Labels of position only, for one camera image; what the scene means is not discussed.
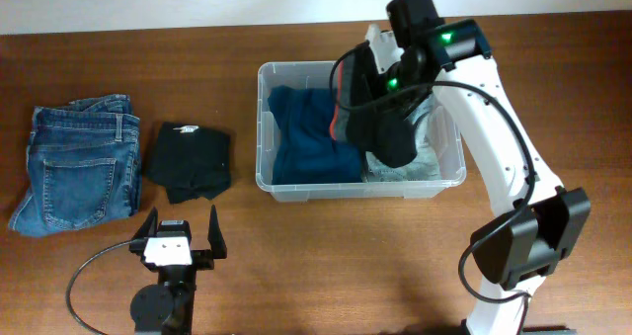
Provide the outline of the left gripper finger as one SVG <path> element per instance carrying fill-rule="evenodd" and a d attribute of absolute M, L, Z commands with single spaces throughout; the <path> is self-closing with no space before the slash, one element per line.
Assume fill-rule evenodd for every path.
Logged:
<path fill-rule="evenodd" d="M 220 229 L 218 214 L 215 205 L 211 206 L 207 240 L 213 259 L 227 258 L 227 246 Z"/>
<path fill-rule="evenodd" d="M 145 218 L 141 226 L 132 236 L 132 240 L 145 239 L 149 237 L 153 237 L 157 230 L 158 224 L 158 210 L 157 208 L 153 208 L 148 216 Z"/>

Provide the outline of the black shorts red grey waistband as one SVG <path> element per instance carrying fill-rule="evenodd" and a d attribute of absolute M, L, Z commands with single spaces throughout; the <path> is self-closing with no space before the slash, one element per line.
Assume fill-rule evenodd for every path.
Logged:
<path fill-rule="evenodd" d="M 369 152 L 391 168 L 414 160 L 415 130 L 406 115 L 417 94 L 405 90 L 396 76 L 376 66 L 368 42 L 336 60 L 328 88 L 334 103 L 329 134 L 334 140 Z"/>

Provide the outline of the black garment white logo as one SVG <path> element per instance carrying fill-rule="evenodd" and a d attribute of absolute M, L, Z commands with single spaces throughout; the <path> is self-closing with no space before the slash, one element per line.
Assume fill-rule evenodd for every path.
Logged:
<path fill-rule="evenodd" d="M 165 188 L 170 204 L 212 200 L 231 186 L 230 135 L 209 127 L 164 122 L 145 176 Z"/>

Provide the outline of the light blue jeans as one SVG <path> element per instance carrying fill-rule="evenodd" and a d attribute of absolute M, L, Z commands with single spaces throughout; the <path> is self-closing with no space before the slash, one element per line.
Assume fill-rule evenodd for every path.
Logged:
<path fill-rule="evenodd" d="M 428 96 L 407 118 L 412 125 L 417 155 L 407 165 L 391 168 L 377 159 L 372 152 L 365 153 L 365 170 L 362 180 L 366 183 L 407 182 L 440 180 L 440 168 L 435 150 L 427 131 L 434 108 L 434 97 Z"/>

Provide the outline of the dark blue jeans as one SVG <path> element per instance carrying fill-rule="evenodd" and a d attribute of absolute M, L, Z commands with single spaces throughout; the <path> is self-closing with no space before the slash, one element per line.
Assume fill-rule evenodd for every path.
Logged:
<path fill-rule="evenodd" d="M 9 229 L 44 237 L 136 214 L 139 125 L 125 94 L 34 108 L 26 149 L 30 185 Z"/>

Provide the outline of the teal blue shirt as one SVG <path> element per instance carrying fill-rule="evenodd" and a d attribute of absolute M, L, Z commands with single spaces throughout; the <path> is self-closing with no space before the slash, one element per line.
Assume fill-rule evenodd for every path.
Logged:
<path fill-rule="evenodd" d="M 359 150 L 329 132 L 335 104 L 327 89 L 275 87 L 268 97 L 281 141 L 274 185 L 346 184 L 362 181 Z"/>

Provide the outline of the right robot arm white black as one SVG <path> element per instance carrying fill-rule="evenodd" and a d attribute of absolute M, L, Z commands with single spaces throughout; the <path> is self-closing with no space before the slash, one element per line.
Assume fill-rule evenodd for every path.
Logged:
<path fill-rule="evenodd" d="M 460 129 L 494 216 L 474 231 L 458 262 L 474 259 L 481 287 L 464 334 L 520 334 L 529 303 L 570 256 L 591 211 L 586 192 L 568 190 L 543 161 L 503 88 L 491 46 L 471 20 L 447 23 L 433 0 L 386 6 L 394 42 L 372 48 L 380 79 L 375 106 L 432 95 Z"/>

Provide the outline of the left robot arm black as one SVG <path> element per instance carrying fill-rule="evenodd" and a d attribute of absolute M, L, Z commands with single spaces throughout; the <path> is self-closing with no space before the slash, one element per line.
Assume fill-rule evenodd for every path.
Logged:
<path fill-rule="evenodd" d="M 153 209 L 135 232 L 129 252 L 158 276 L 155 284 L 140 289 L 130 303 L 136 334 L 190 334 L 193 331 L 197 273 L 214 268 L 227 257 L 227 246 L 216 208 L 210 210 L 206 249 L 191 247 L 190 224 L 185 220 L 158 220 Z"/>

